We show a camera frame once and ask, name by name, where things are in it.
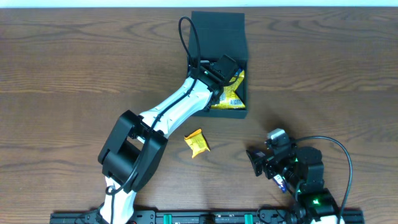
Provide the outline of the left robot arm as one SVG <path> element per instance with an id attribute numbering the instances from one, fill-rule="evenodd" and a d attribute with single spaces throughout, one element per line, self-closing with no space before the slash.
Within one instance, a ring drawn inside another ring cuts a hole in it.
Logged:
<path id="1" fill-rule="evenodd" d="M 183 85 L 159 105 L 140 114 L 127 110 L 118 118 L 98 155 L 106 177 L 102 223 L 130 220 L 136 194 L 157 170 L 169 136 L 191 115 L 218 101 L 238 69 L 227 55 L 216 62 L 200 60 Z"/>

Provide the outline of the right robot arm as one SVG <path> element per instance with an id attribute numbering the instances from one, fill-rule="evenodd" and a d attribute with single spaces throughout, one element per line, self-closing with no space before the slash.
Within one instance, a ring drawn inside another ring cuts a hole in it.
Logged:
<path id="1" fill-rule="evenodd" d="M 322 152 L 312 146 L 298 146 L 307 140 L 327 140 L 338 145 L 345 153 L 349 177 L 341 206 L 337 206 L 331 192 L 325 187 L 325 166 Z M 347 149 L 331 137 L 308 136 L 294 139 L 287 134 L 268 137 L 266 149 L 253 147 L 246 150 L 256 176 L 264 174 L 279 188 L 288 191 L 294 199 L 291 211 L 284 217 L 286 223 L 343 223 L 343 212 L 353 178 L 353 166 Z"/>

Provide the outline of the yellow Hacks candy bag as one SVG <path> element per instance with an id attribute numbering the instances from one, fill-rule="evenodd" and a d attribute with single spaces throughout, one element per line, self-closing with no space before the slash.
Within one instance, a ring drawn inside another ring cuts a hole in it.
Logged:
<path id="1" fill-rule="evenodd" d="M 237 95 L 236 90 L 240 84 L 244 81 L 245 72 L 241 68 L 238 69 L 236 74 L 232 77 L 230 82 L 231 85 L 225 86 L 223 94 L 220 96 L 219 103 L 211 105 L 211 109 L 216 110 L 237 110 L 245 109 L 246 105 L 243 103 L 242 99 Z"/>

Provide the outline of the dark blue chocolate bar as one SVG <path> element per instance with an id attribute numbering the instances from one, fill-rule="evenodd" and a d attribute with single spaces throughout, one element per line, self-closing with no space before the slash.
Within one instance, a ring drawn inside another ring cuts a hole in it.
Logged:
<path id="1" fill-rule="evenodd" d="M 287 191 L 287 183 L 284 180 L 284 178 L 280 175 L 277 174 L 275 175 L 272 180 L 277 184 L 278 188 L 283 192 L 286 193 Z"/>

